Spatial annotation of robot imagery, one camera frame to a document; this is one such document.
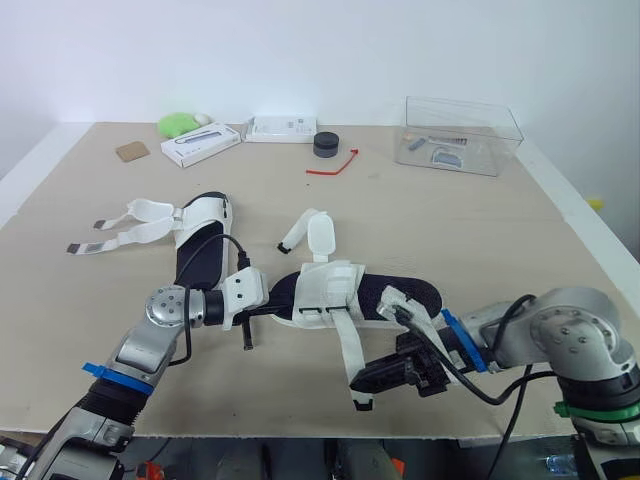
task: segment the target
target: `wooden table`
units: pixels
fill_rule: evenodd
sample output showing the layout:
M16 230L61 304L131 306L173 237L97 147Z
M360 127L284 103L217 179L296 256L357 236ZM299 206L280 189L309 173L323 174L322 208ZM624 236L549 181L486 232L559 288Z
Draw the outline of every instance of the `wooden table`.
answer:
M94 125L0 230L0 428L47 430L91 384L82 364L106 360L141 318L147 295L172 280L169 238L101 255L65 253L71 242L109 238L93 222L119 215L134 198L182 205L202 192L225 192L232 232L271 285L310 260L304 245L287 256L275 245L314 207L334 219L332 258L428 280L458 314L559 286L599 288L640 351L638 317L520 162L498 178L409 167L393 162L391 128L332 130L341 138L334 159L315 158L309 145L241 144L181 170L160 152L152 125ZM115 147L134 140L151 155L121 162ZM360 155L339 176L305 174L335 168L351 147ZM500 435L511 414L513 399L492 407L462 387L426 399L401 387L377 395L373 412L356 412L334 331L292 329L267 317L253 323L251 352L238 329L194 331L192 360L167 371L137 433L478 438ZM390 331L361 336L369 360L393 350ZM471 377L498 393L520 374ZM559 399L554 380L532 384L515 434L572 432L552 412Z

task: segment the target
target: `white box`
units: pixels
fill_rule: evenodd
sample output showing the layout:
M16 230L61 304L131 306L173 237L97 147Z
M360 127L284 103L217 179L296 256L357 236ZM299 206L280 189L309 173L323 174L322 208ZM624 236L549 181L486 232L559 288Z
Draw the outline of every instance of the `white box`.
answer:
M247 125L246 142L313 143L316 117L253 117Z
M162 142L160 147L162 153L185 168L238 143L240 133L215 122Z

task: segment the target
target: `white table edge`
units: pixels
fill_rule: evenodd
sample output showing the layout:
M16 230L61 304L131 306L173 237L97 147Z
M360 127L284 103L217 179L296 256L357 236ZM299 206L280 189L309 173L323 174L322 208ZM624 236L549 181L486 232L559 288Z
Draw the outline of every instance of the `white table edge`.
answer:
M0 180L0 228L18 214L31 193L92 126L91 122L57 124ZM525 140L517 156L640 317L640 264L532 141Z

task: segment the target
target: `red wire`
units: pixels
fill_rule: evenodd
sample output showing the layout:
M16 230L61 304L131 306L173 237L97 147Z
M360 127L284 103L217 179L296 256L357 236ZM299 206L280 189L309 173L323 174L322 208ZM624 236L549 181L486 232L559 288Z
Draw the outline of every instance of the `red wire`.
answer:
M351 163L351 161L356 158L356 155L358 154L358 149L357 148L352 148L351 149L351 158L349 160L346 161L346 163L341 166L338 170L335 170L333 172L326 172L324 170L307 170L307 173L310 173L312 175L338 175L340 172L342 172L342 170L344 170L345 168L347 168L347 166Z

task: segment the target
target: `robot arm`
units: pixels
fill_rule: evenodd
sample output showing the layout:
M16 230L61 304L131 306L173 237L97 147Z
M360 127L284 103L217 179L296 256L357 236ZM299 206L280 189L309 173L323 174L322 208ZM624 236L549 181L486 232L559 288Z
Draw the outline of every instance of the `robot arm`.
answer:
M229 329L242 322L245 309L267 301L264 275L253 267L228 277L220 290L186 290L178 285L157 289L146 301L142 320L105 365L84 366L97 379L51 430L29 478L122 478L124 469L112 453L122 452L133 437L133 422L172 365L179 335L202 325ZM20 472L23 476L28 467L26 463Z
M591 456L617 447L599 456L624 458L627 452L637 461L640 370L633 347L620 336L613 303L591 288L555 289L526 300L513 315L506 315L512 304L501 303L460 320L445 312L445 323L419 315L414 300L387 287L378 312L410 331L419 329L460 373L549 362L564 397L554 410L571 418ZM427 323L436 328L443 347L424 328ZM368 363L351 388L378 393L405 383L415 385L421 396L442 392L450 383L433 350L411 332L397 337L395 354ZM598 463L603 464L594 459L596 468ZM602 469L598 473L607 478Z

